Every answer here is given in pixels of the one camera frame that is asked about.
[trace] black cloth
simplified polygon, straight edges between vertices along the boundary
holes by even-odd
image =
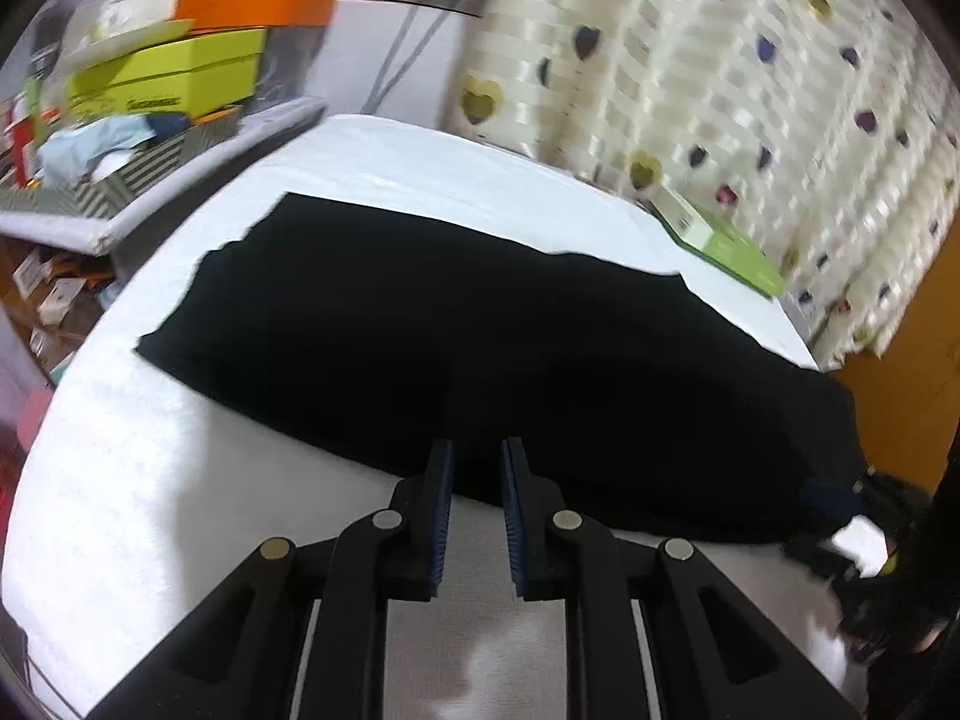
[[[449,437],[456,490],[484,501],[499,500],[498,442],[520,436],[570,507],[628,530],[827,533],[844,522],[800,490],[849,490],[864,470],[848,391],[766,351],[680,276],[316,197],[287,194],[206,255],[138,351],[400,476]]]

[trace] yellow-green box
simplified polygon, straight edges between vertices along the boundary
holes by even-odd
[[[216,32],[153,46],[70,76],[70,111],[182,111],[192,119],[253,94],[265,29]]]

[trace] gold rivet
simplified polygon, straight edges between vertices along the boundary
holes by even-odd
[[[290,542],[286,538],[268,538],[260,545],[260,555],[266,560],[280,560],[290,552]]]

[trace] heart-patterned curtain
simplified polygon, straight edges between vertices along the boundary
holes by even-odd
[[[448,114],[727,215],[824,368],[885,350],[957,204],[960,95],[900,0],[488,0]]]

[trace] green box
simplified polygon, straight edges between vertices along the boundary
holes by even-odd
[[[726,218],[694,205],[664,186],[656,188],[650,202],[667,232],[683,248],[767,298],[782,294],[786,286],[784,276],[760,247]]]
[[[197,119],[253,94],[265,29],[216,32],[138,50],[70,76],[81,118],[181,111]]]

